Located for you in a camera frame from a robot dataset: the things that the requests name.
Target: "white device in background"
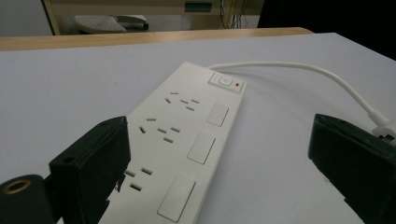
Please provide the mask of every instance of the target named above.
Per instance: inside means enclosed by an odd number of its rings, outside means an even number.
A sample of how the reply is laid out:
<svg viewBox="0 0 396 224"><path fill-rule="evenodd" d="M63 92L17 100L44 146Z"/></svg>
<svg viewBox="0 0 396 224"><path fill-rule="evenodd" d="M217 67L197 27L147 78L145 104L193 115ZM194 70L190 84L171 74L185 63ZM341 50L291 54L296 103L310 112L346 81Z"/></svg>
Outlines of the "white device in background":
<svg viewBox="0 0 396 224"><path fill-rule="evenodd" d="M148 30L149 24L141 15L75 16L79 30L88 34L126 33L128 27Z"/></svg>
<svg viewBox="0 0 396 224"><path fill-rule="evenodd" d="M246 87L183 63L127 117L132 159L100 223L194 223Z"/></svg>

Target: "power outlet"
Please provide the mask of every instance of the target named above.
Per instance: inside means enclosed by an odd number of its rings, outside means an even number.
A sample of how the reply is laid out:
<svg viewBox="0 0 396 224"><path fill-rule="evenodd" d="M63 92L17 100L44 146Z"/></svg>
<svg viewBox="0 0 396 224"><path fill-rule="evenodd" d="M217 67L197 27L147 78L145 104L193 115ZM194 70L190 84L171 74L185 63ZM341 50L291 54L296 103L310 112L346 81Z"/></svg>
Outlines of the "power outlet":
<svg viewBox="0 0 396 224"><path fill-rule="evenodd" d="M127 117L132 160L101 223L194 223L245 89L183 63Z"/></svg>

